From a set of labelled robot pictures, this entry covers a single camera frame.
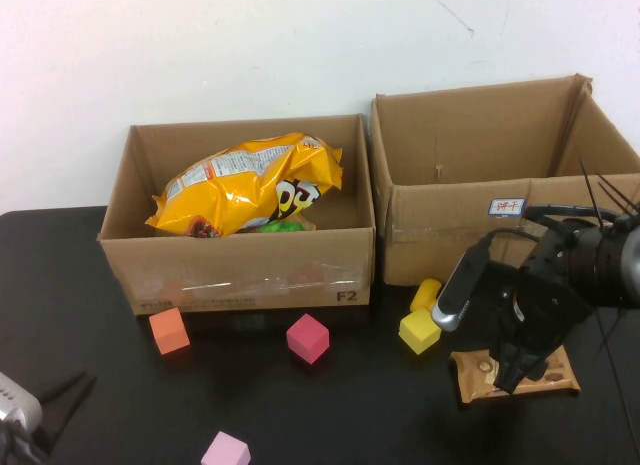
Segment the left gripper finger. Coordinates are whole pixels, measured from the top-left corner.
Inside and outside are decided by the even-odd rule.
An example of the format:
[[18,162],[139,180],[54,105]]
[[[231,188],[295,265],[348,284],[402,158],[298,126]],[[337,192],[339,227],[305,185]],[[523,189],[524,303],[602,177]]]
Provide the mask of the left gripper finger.
[[79,407],[91,394],[97,377],[86,375],[70,389],[43,404],[42,428],[48,435],[60,435]]
[[37,389],[37,399],[40,403],[49,402],[66,390],[70,389],[85,377],[86,373],[84,371],[80,371],[49,380]]

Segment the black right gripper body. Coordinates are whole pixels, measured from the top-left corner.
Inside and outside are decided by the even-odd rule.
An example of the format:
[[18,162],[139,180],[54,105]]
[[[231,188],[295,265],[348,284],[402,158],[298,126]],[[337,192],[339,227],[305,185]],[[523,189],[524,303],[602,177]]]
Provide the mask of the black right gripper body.
[[570,285],[569,255],[578,237],[595,227],[567,224],[568,236],[547,230],[536,238],[522,230],[498,228],[482,238],[491,245],[499,234],[519,235],[536,242],[520,267],[491,259],[482,274],[482,303],[498,317],[493,358],[545,358],[564,341],[574,325],[592,312]]

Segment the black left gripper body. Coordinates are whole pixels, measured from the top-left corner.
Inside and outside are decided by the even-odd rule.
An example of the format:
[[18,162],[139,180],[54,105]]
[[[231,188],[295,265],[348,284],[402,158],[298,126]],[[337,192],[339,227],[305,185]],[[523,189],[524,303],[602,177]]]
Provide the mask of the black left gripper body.
[[18,422],[1,422],[2,464],[47,464],[48,455]]

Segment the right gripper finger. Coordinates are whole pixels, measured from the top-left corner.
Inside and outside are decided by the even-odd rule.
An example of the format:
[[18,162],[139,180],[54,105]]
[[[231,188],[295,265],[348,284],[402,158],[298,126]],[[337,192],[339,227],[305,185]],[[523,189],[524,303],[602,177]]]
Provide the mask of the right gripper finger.
[[494,352],[498,364],[494,386],[513,394],[522,380],[524,350],[510,342],[501,341]]
[[548,368],[548,357],[552,353],[552,349],[524,349],[521,354],[523,377],[532,381],[541,380]]

